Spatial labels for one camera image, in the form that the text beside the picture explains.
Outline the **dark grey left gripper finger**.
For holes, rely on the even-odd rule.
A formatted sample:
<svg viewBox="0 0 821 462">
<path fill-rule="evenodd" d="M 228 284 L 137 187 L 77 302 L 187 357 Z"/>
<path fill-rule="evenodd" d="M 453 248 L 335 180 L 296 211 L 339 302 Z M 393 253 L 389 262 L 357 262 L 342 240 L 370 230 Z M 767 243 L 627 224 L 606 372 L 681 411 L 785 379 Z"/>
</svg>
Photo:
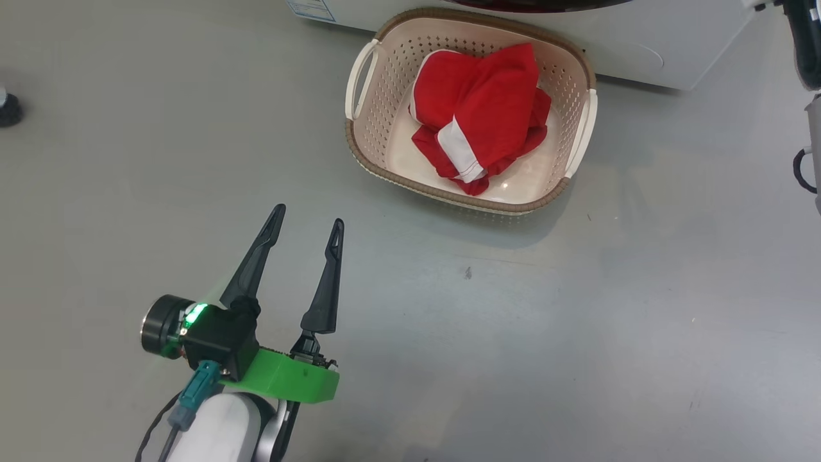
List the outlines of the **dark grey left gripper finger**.
<svg viewBox="0 0 821 462">
<path fill-rule="evenodd" d="M 323 268 L 310 308 L 302 316 L 300 322 L 300 328 L 305 332 L 332 334 L 336 331 L 344 236 L 345 223 L 337 218 L 332 225 L 325 246 L 325 268 Z"/>
<path fill-rule="evenodd" d="M 231 308 L 232 304 L 240 299 L 257 298 L 269 251 L 278 240 L 286 210 L 284 203 L 278 204 L 267 217 L 220 296 L 219 301 L 223 307 Z"/>
</svg>

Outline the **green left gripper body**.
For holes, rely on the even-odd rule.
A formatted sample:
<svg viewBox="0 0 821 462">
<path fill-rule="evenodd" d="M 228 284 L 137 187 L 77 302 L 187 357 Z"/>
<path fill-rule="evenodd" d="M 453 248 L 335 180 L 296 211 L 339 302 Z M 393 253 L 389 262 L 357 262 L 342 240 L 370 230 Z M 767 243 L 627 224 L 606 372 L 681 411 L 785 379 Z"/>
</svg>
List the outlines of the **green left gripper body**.
<svg viewBox="0 0 821 462">
<path fill-rule="evenodd" d="M 239 381 L 221 384 L 273 400 L 317 404 L 334 399 L 340 381 L 337 362 L 321 353 L 316 334 L 303 332 L 290 351 L 259 348 Z"/>
</svg>

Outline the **red and white clothes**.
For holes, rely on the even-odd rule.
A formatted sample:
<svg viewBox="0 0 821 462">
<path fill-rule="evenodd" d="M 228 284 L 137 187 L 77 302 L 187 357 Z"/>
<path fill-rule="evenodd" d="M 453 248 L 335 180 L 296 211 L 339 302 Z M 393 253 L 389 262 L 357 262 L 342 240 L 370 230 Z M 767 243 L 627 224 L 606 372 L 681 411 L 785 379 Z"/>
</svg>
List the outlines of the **red and white clothes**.
<svg viewBox="0 0 821 462">
<path fill-rule="evenodd" d="M 546 139 L 551 106 L 532 44 L 487 56 L 440 49 L 423 59 L 411 87 L 412 141 L 440 178 L 478 196 Z"/>
</svg>

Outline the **black round left gripper motor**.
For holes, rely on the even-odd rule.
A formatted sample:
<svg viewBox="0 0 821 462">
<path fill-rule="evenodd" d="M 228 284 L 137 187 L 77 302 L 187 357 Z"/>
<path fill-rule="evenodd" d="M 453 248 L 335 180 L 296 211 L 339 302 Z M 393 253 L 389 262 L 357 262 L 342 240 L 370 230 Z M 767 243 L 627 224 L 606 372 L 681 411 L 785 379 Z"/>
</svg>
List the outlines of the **black round left gripper motor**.
<svg viewBox="0 0 821 462">
<path fill-rule="evenodd" d="M 182 356 L 183 319 L 195 304 L 181 296 L 159 296 L 144 316 L 140 328 L 140 344 L 144 351 L 164 359 L 179 359 Z"/>
</svg>

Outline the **cream perforated laundry basket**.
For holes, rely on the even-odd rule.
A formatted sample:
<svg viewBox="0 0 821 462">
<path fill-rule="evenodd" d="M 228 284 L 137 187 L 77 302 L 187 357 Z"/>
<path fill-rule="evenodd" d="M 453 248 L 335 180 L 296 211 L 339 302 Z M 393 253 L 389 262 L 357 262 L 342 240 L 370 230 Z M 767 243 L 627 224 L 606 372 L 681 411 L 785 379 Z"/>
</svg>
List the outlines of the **cream perforated laundry basket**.
<svg viewBox="0 0 821 462">
<path fill-rule="evenodd" d="M 411 140 L 411 88 L 423 59 L 440 49 L 485 56 L 531 43 L 539 87 L 552 100 L 546 139 L 491 179 L 480 196 L 440 178 Z M 583 50 L 531 24 L 445 8 L 417 8 L 390 19 L 363 47 L 348 78 L 346 139 L 368 173 L 411 192 L 488 214 L 522 216 L 558 199 L 586 154 L 598 94 Z"/>
</svg>

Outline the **white front-load washing machine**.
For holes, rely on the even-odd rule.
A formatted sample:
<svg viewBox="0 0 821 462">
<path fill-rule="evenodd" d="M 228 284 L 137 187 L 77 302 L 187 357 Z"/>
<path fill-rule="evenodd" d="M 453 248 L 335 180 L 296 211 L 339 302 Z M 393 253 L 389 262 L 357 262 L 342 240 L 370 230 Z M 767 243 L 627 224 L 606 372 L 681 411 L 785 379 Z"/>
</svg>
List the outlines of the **white front-load washing machine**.
<svg viewBox="0 0 821 462">
<path fill-rule="evenodd" d="M 467 8 L 443 0 L 325 0 L 340 26 L 379 29 L 417 8 L 480 13 L 551 30 L 588 56 L 599 75 L 691 90 L 753 15 L 742 0 L 632 0 L 583 12 L 522 14 Z"/>
</svg>

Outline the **blue energy label sticker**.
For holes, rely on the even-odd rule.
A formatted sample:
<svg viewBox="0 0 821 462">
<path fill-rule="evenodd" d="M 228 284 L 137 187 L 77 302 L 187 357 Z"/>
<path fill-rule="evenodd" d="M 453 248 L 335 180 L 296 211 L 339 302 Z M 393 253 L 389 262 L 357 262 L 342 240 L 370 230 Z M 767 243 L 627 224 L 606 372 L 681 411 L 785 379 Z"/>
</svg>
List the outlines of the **blue energy label sticker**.
<svg viewBox="0 0 821 462">
<path fill-rule="evenodd" d="M 330 24 L 337 23 L 325 0 L 285 0 L 285 3 L 297 17 Z"/>
</svg>

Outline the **black caster wheel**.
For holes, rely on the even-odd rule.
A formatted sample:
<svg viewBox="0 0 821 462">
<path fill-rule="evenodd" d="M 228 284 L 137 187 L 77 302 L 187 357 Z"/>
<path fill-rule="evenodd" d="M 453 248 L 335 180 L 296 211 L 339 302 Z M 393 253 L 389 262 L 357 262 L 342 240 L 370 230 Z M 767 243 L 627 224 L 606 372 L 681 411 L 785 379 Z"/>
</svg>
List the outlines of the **black caster wheel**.
<svg viewBox="0 0 821 462">
<path fill-rule="evenodd" d="M 15 94 L 0 85 L 0 128 L 11 128 L 23 118 L 23 108 Z"/>
</svg>

